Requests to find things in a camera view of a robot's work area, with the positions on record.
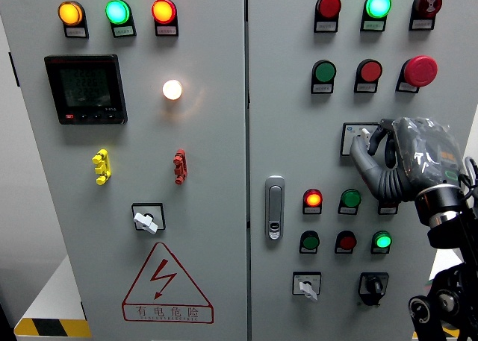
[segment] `meter display screen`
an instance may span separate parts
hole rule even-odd
[[[46,72],[62,125],[123,124],[126,115],[118,57],[52,55]]]

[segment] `illuminated indicator light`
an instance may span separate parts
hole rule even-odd
[[[391,9],[391,0],[367,0],[365,10],[372,18],[381,19],[387,16]]]
[[[376,61],[369,61],[361,68],[360,75],[366,82],[378,80],[382,75],[382,66]]]
[[[177,100],[182,94],[182,85],[177,80],[169,80],[163,85],[163,94],[169,100]]]
[[[308,190],[304,195],[308,207],[318,207],[322,203],[322,193],[319,190]]]
[[[106,4],[106,16],[113,24],[124,24],[130,13],[129,6],[122,0],[112,0]]]
[[[321,63],[315,69],[315,77],[320,82],[331,81],[335,77],[335,73],[335,66],[328,62]]]
[[[331,19],[336,17],[342,8],[341,0],[319,0],[317,10],[324,18]]]
[[[58,16],[65,25],[78,25],[83,20],[83,10],[78,3],[64,1],[58,7]]]
[[[406,63],[403,77],[408,84],[423,87],[435,80],[438,74],[438,64],[435,59],[426,55],[419,55]]]
[[[176,7],[170,0],[157,0],[151,7],[152,17],[160,24],[169,24],[176,17]]]
[[[379,248],[388,248],[391,244],[391,236],[386,231],[379,231],[373,236],[373,241]]]
[[[361,202],[360,192],[358,190],[346,190],[342,193],[341,200],[348,208],[356,208]]]

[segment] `triangular warning sign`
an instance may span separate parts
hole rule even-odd
[[[156,243],[122,302],[126,321],[214,322],[214,308],[178,258]]]

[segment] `glowing white light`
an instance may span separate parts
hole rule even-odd
[[[177,100],[182,94],[182,85],[177,80],[166,81],[163,85],[163,94],[169,100]]]

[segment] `green push button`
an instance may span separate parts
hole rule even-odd
[[[331,81],[335,77],[335,73],[335,66],[329,61],[324,61],[315,68],[315,77],[320,82]]]
[[[319,239],[317,239],[316,237],[306,237],[302,244],[304,245],[304,248],[308,250],[313,250],[319,246]]]
[[[357,208],[361,202],[360,192],[358,190],[346,190],[341,196],[342,203],[348,208]]]

